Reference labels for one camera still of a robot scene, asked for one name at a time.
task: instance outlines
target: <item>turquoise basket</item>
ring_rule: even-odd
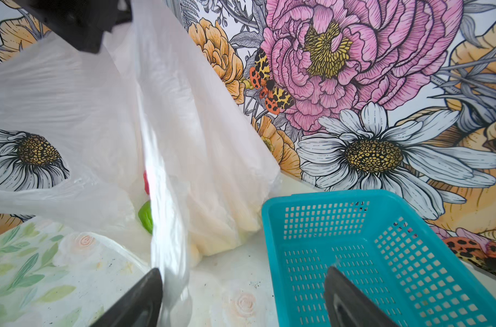
[[[330,265],[401,327],[496,327],[496,300],[393,193],[297,194],[262,213],[280,327],[330,326]]]

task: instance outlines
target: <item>white plastic bag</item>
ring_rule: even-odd
[[[131,202],[131,195],[143,193],[131,100],[104,48],[97,56],[81,53],[51,35],[0,64],[0,130],[44,137],[70,172],[52,188],[0,190],[0,213],[59,220],[108,236],[149,260],[150,236]],[[13,156],[15,163],[4,169],[14,169],[17,150],[1,154]],[[46,187],[40,183],[49,176],[43,177],[35,187]]]
[[[133,13],[143,151],[156,190],[152,264],[164,267],[172,295],[185,294],[186,252],[173,247],[167,255],[169,242],[188,231],[193,256],[242,244],[261,228],[258,213],[279,166],[165,4],[137,0]],[[172,325],[188,323],[173,316]]]

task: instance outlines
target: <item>floral wallpaper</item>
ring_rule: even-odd
[[[496,0],[179,0],[281,169],[403,197],[496,275]]]

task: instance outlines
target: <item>daisy yellow center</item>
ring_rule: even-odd
[[[337,76],[345,61],[349,59],[348,52],[352,43],[348,38],[342,37],[339,24],[333,21],[324,33],[317,33],[313,26],[310,26],[304,39],[304,49],[310,52],[312,62],[308,73],[323,78]]]
[[[60,158],[56,148],[43,137],[31,134],[17,148],[17,156],[29,165],[44,166]]]
[[[402,163],[401,149],[388,141],[356,141],[348,146],[344,156],[351,167],[367,173],[392,171]]]

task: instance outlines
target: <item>white daisy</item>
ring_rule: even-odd
[[[357,115],[342,110],[339,119],[321,117],[329,134],[314,134],[299,141],[304,179],[326,190],[385,189],[409,202],[425,219],[444,213],[443,201],[465,203],[463,197],[434,189],[413,175],[449,185],[489,187],[493,176],[475,169],[496,168],[496,153],[466,147],[433,147],[422,144],[441,134],[458,119],[459,112],[440,110],[388,127],[383,107],[369,103]]]
[[[50,188],[68,177],[59,152],[44,137],[0,130],[0,190]]]

